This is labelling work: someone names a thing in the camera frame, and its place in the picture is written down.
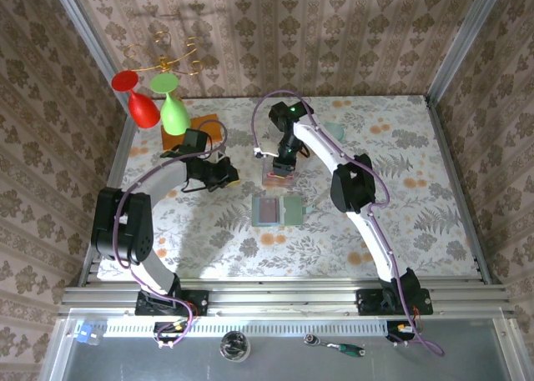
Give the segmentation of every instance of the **ratchet tool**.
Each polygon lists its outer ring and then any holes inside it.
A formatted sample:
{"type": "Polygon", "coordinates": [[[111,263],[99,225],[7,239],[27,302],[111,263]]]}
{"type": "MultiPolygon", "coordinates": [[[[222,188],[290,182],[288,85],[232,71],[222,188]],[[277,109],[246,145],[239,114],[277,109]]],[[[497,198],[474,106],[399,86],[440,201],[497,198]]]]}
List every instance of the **ratchet tool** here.
{"type": "Polygon", "coordinates": [[[321,341],[318,337],[312,334],[307,334],[304,337],[304,343],[309,346],[326,346],[327,348],[336,349],[338,352],[348,354],[354,358],[359,358],[365,355],[365,349],[349,343],[330,343],[321,341]]]}

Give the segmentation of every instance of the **white cable tray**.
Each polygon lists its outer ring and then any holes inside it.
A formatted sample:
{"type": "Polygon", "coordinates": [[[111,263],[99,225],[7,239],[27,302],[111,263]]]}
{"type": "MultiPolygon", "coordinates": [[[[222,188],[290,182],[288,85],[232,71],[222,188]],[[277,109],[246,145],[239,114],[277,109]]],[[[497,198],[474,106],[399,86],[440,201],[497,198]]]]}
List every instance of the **white cable tray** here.
{"type": "MultiPolygon", "coordinates": [[[[102,329],[103,336],[107,338],[152,338],[154,335],[154,318],[110,319],[107,322],[80,321],[75,336],[84,323],[102,329]]],[[[212,318],[200,318],[188,332],[188,338],[222,338],[229,331],[240,331],[249,337],[303,337],[307,333],[319,337],[384,337],[387,335],[387,322],[385,320],[214,321],[212,318]]]]}

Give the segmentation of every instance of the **floral tablecloth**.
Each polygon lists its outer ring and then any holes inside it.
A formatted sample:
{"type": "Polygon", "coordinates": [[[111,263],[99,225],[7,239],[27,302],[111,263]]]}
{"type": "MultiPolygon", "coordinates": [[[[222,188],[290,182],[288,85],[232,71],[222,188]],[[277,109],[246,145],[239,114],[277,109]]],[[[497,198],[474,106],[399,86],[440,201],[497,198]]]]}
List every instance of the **floral tablecloth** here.
{"type": "MultiPolygon", "coordinates": [[[[269,139],[270,98],[256,121],[262,141],[269,139]]],[[[400,266],[418,276],[476,277],[456,201],[420,96],[307,98],[322,123],[345,128],[343,144],[367,153],[384,178],[391,204],[380,210],[400,266]]],[[[312,156],[294,187],[263,188],[262,161],[252,153],[250,116],[255,98],[185,101],[191,117],[217,113],[229,129],[226,153],[239,170],[240,184],[184,194],[170,191],[153,209],[154,249],[165,265],[186,278],[231,276],[376,277],[375,265],[352,222],[330,201],[331,177],[312,156]],[[252,196],[299,194],[316,209],[300,227],[250,225],[252,196]]],[[[138,130],[123,186],[150,169],[162,152],[159,126],[138,130]]],[[[378,200],[383,193],[377,190],[378,200]]],[[[103,259],[102,280],[130,279],[103,259]]]]}

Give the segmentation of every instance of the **orange block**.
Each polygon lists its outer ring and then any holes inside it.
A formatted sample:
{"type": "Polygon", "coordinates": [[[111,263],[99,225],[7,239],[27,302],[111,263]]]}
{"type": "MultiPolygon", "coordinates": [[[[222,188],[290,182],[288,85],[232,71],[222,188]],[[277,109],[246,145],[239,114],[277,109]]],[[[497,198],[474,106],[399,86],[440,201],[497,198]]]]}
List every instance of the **orange block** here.
{"type": "MultiPolygon", "coordinates": [[[[217,114],[208,114],[203,117],[191,118],[191,128],[198,129],[199,125],[206,120],[219,120],[217,114]]],[[[213,143],[217,143],[223,140],[223,135],[221,134],[220,125],[217,123],[207,123],[202,126],[202,131],[207,133],[213,143]]],[[[164,126],[161,126],[161,141],[164,145],[164,151],[174,148],[176,145],[182,144],[184,141],[184,135],[169,135],[165,132],[164,126]]]]}

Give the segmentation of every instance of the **patterned wallpaper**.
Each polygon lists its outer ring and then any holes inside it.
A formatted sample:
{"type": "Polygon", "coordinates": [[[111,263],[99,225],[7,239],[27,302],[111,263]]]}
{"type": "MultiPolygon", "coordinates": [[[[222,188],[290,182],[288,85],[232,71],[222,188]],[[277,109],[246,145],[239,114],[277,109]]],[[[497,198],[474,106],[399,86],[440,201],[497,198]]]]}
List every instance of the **patterned wallpaper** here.
{"type": "Polygon", "coordinates": [[[0,0],[0,29],[0,380],[30,380],[124,114],[59,0],[0,0]]]}
{"type": "Polygon", "coordinates": [[[534,0],[498,0],[439,109],[534,358],[534,0]]]}
{"type": "Polygon", "coordinates": [[[307,96],[426,94],[472,3],[80,1],[120,68],[152,64],[141,52],[127,59],[123,50],[147,43],[154,32],[171,32],[176,55],[186,37],[200,38],[196,58],[205,70],[184,77],[183,97],[258,96],[276,88],[307,96]]]}

